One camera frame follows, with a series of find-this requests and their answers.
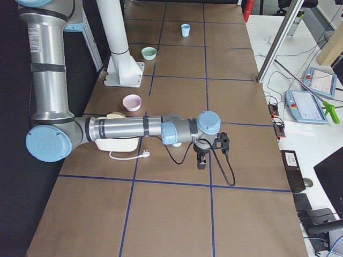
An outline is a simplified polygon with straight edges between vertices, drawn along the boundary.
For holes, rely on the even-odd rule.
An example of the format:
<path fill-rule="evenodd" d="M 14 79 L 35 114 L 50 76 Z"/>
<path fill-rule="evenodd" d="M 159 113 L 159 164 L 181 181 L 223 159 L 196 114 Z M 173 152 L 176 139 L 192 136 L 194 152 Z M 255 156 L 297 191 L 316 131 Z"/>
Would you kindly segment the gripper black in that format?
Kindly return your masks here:
<path fill-rule="evenodd" d="M 206 154 L 210 151 L 210 146 L 206 141 L 197 141 L 193 144 L 193 149 L 197 153 L 197 168 L 203 170 L 203 165 L 206 165 Z"/>

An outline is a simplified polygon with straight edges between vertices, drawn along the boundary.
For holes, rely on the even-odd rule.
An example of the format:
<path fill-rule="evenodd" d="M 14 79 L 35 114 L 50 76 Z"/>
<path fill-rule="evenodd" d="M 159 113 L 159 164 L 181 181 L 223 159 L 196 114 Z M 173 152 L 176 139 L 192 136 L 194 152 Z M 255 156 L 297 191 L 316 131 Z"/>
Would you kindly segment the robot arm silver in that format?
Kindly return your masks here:
<path fill-rule="evenodd" d="M 18 13 L 26 23 L 31 52 L 36 112 L 25 144 L 40 161 L 57 162 L 76 147 L 97 140 L 156 137 L 164 145 L 188 142 L 197 154 L 199 169 L 207 153 L 228 152 L 228 139 L 220 132 L 220 117 L 204 111 L 196 118 L 179 115 L 122 119 L 79 118 L 72 112 L 91 92 L 89 76 L 68 75 L 64 33 L 83 30 L 82 1 L 18 1 Z"/>

